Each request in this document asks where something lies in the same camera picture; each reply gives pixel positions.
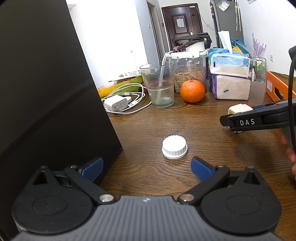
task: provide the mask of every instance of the gray refrigerator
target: gray refrigerator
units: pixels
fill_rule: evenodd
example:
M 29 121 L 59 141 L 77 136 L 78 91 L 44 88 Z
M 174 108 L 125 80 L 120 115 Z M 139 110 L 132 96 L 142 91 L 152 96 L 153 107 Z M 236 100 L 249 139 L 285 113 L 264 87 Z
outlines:
M 235 13 L 235 2 L 234 1 L 226 1 L 230 6 L 222 11 L 218 5 L 221 3 L 221 0 L 211 0 L 210 8 L 212 12 L 212 18 L 214 21 L 215 31 L 216 31 L 216 40 L 217 47 L 223 48 L 222 43 L 219 38 L 218 32 L 224 30 L 229 31 L 231 38 L 236 39 L 244 39 L 242 29 L 239 30 L 239 21 L 238 28 L 236 30 L 236 13 Z

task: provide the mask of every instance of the orange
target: orange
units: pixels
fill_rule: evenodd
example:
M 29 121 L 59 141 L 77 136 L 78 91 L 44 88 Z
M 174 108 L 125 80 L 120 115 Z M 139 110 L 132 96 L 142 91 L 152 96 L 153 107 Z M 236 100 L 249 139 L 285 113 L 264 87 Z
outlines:
M 180 87 L 181 97 L 189 102 L 196 103 L 205 96 L 205 87 L 198 80 L 187 80 Z

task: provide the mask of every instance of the white usb cable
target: white usb cable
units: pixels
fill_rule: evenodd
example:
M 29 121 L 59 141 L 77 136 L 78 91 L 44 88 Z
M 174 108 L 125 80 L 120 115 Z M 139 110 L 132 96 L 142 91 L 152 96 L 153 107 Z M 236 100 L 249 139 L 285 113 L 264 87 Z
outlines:
M 132 87 L 132 86 L 138 86 L 138 87 L 141 87 L 142 88 L 142 92 L 127 92 L 127 91 L 123 91 L 124 89 L 128 88 L 128 87 Z M 113 114 L 125 114 L 125 115 L 128 115 L 128 114 L 133 114 L 133 113 L 136 113 L 146 107 L 148 107 L 149 105 L 151 105 L 151 101 L 149 104 L 137 109 L 137 110 L 134 110 L 134 111 L 131 111 L 131 112 L 124 112 L 124 111 L 127 111 L 131 108 L 133 108 L 134 106 L 136 106 L 137 104 L 139 104 L 141 102 L 141 100 L 143 100 L 145 98 L 145 93 L 144 93 L 144 88 L 147 89 L 146 87 L 144 87 L 143 85 L 141 84 L 138 84 L 138 83 L 130 83 L 130 84 L 125 84 L 125 85 L 122 85 L 120 87 L 118 87 L 117 89 L 113 90 L 108 96 L 102 98 L 102 102 L 104 104 L 104 108 L 106 110 L 106 112 L 108 113 L 113 113 Z M 105 106 L 105 101 L 112 97 L 112 96 L 115 96 L 115 95 L 119 95 L 119 96 L 123 96 L 123 97 L 127 97 L 127 96 L 136 96 L 136 98 L 127 105 L 126 108 L 120 110 L 120 111 L 110 111 L 106 108 Z

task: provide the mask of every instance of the finger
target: finger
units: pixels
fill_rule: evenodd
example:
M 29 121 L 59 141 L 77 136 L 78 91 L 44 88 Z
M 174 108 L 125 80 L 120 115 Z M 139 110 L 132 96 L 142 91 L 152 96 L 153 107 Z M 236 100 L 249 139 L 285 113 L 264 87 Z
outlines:
M 289 144 L 289 142 L 287 141 L 287 139 L 286 139 L 285 136 L 283 136 L 283 137 L 281 138 L 281 143 L 282 143 L 282 144 L 285 144 L 285 145 Z
M 296 162 L 296 154 L 291 147 L 287 149 L 286 154 L 291 162 Z
M 293 163 L 292 165 L 292 173 L 296 175 L 296 163 Z

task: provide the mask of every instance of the ridged white cap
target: ridged white cap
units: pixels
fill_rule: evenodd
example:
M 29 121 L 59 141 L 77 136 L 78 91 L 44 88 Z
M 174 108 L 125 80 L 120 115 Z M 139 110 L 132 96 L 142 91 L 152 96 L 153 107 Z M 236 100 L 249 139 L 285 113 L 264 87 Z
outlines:
M 163 155 L 169 159 L 179 159 L 188 150 L 186 140 L 182 136 L 169 136 L 163 141 Z

